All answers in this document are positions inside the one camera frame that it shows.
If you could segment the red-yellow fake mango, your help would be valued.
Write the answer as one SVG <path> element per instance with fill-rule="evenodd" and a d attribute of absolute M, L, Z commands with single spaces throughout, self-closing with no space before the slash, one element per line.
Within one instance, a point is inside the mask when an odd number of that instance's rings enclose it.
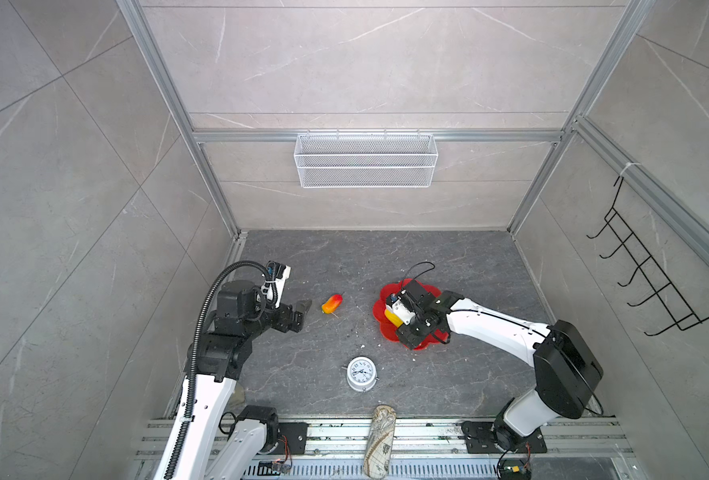
<path fill-rule="evenodd" d="M 324 314 L 334 314 L 342 306 L 342 302 L 344 302 L 344 298 L 340 294 L 334 294 L 322 304 L 322 312 Z"/>

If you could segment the long yellow fake fruit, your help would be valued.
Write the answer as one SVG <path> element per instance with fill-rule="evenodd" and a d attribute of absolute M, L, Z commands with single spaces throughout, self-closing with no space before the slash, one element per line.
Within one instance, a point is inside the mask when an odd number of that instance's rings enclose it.
<path fill-rule="evenodd" d="M 395 327 L 395 328 L 400 328 L 402 326 L 403 321 L 402 319 L 394 314 L 392 310 L 389 308 L 389 306 L 386 306 L 384 309 L 384 317 Z"/>

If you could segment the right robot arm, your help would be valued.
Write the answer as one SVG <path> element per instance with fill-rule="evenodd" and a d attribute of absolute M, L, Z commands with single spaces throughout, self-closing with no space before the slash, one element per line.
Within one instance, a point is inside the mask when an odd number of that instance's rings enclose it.
<path fill-rule="evenodd" d="M 567 321 L 522 320 L 459 293 L 430 290 L 414 279 L 382 289 L 379 315 L 410 350 L 430 341 L 446 344 L 460 335 L 502 350 L 533 370 L 534 388 L 510 400 L 486 429 L 467 434 L 501 452 L 516 452 L 554 419 L 579 419 L 603 377 L 599 361 Z"/>

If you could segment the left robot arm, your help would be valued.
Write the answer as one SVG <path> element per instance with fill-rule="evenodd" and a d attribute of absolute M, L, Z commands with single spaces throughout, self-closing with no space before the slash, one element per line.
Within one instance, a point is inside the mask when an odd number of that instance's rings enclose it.
<path fill-rule="evenodd" d="M 312 302 L 282 303 L 282 285 L 282 279 L 268 287 L 236 280 L 222 284 L 210 297 L 202 327 L 196 329 L 200 336 L 190 348 L 180 408 L 154 478 L 240 479 L 256 455 L 278 447 L 276 410 L 250 405 L 234 417 L 226 431 L 226 446 L 210 458 L 254 339 L 270 329 L 286 333 L 304 327 Z"/>

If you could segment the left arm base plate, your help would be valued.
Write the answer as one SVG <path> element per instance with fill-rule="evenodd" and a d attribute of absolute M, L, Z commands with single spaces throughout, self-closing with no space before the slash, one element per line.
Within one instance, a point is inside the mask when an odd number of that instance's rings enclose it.
<path fill-rule="evenodd" d="M 308 428 L 306 422 L 280 422 L 278 428 L 268 430 L 268 440 L 264 448 L 258 452 L 260 455 L 280 455 L 286 453 L 290 456 L 304 455 L 308 444 Z"/>

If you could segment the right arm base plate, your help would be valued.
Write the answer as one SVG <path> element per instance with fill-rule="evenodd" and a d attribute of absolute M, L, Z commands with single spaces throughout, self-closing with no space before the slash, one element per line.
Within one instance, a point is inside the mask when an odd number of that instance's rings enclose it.
<path fill-rule="evenodd" d="M 539 428 L 527 437 L 516 434 L 504 423 L 493 421 L 464 421 L 460 428 L 469 454 L 494 454 L 504 451 L 534 454 L 547 452 Z"/>

